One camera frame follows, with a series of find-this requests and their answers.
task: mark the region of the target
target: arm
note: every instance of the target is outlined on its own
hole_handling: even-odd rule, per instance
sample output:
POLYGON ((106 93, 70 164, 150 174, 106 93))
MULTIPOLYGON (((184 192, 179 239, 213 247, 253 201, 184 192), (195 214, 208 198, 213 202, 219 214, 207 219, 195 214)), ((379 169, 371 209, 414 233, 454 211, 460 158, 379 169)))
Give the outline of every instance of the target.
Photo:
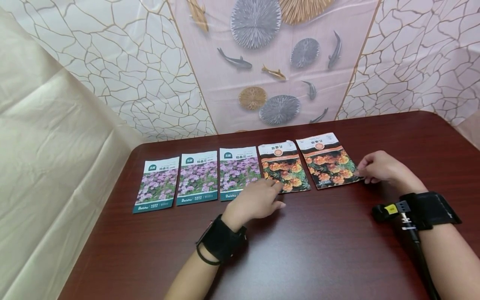
MULTIPOLYGON (((282 189, 281 183, 273 180, 258 180, 250 183, 230 202, 222 215, 222 221, 233 232, 237 232, 251 219, 264 218, 277 209, 285 207, 285 203, 276 201, 275 197, 282 189)), ((207 249, 200 245, 200 252, 211 262, 218 262, 207 249)), ((218 270, 217 265, 205 263, 193 251, 193 254, 183 265, 175 277, 164 300, 201 300, 205 298, 218 270)))
MULTIPOLYGON (((420 179, 385 151, 371 153, 359 163, 365 183, 382 180, 402 195, 427 192, 420 179)), ((452 224, 419 232, 433 283, 442 300, 474 300, 480 295, 480 260, 452 224)))

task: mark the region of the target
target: right hand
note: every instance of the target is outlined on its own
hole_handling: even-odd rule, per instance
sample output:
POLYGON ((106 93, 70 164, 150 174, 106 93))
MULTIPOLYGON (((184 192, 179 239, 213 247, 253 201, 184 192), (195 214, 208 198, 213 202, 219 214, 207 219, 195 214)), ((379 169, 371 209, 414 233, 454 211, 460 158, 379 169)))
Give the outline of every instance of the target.
POLYGON ((276 200, 283 185, 273 180, 259 179, 249 183, 240 194, 227 205, 222 221, 236 232, 251 219, 271 215, 285 203, 276 200))
POLYGON ((401 193, 427 192, 420 179, 404 164, 385 151, 367 154, 355 175, 365 177, 365 183, 387 181, 401 193))

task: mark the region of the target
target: black elastic band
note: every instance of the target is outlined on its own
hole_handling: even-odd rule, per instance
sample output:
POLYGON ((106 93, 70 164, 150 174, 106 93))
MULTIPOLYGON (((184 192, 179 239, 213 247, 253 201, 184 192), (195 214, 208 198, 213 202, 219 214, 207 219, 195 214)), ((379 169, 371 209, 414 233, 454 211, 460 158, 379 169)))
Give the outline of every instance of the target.
POLYGON ((221 264, 222 262, 211 262, 209 261, 208 259, 206 259, 201 253, 200 253, 200 245, 197 245, 197 253, 198 253, 198 256, 207 264, 209 265, 219 265, 221 264))

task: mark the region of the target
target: black wrist strap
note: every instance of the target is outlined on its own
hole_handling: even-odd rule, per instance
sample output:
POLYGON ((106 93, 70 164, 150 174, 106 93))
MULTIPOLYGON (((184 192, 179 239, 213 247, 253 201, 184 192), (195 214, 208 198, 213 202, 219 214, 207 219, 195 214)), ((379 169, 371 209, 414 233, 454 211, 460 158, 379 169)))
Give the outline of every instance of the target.
POLYGON ((233 252, 245 241, 245 232, 247 229, 242 227, 238 232, 233 232, 221 219, 219 215, 197 242, 197 253, 200 258, 211 265, 216 265, 213 262, 207 262, 202 257, 199 245, 203 244, 205 249, 210 252, 220 263, 225 262, 228 258, 233 256, 233 252))
POLYGON ((439 193, 410 193, 401 196, 400 200, 408 203, 411 219, 418 230, 430 230, 434 225, 439 224, 462 223, 462 220, 439 193))
POLYGON ((201 251, 200 251, 200 245, 197 245, 197 254, 198 254, 198 256, 200 257, 200 259, 203 260, 203 261, 204 261, 205 263, 207 263, 207 264, 210 264, 210 265, 219 265, 219 264, 222 263, 221 261, 211 262, 211 261, 209 261, 208 259, 206 259, 206 258, 202 255, 202 253, 201 253, 201 251))

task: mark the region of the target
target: table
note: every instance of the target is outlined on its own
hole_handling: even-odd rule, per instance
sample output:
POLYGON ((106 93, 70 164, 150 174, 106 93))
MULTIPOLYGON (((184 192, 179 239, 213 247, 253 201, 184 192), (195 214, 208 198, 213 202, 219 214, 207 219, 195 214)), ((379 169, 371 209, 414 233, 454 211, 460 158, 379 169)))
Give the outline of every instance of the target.
MULTIPOLYGON (((138 146, 59 299, 163 299, 196 240, 228 204, 133 215, 145 160, 327 132, 356 163, 380 149, 404 162, 449 200, 464 221, 458 230, 480 253, 480 152, 440 117, 418 111, 138 146)), ((247 249, 220 269, 207 299, 428 299, 395 230, 370 216, 385 193, 381 184, 353 183, 283 195, 284 210, 247 225, 247 249)))

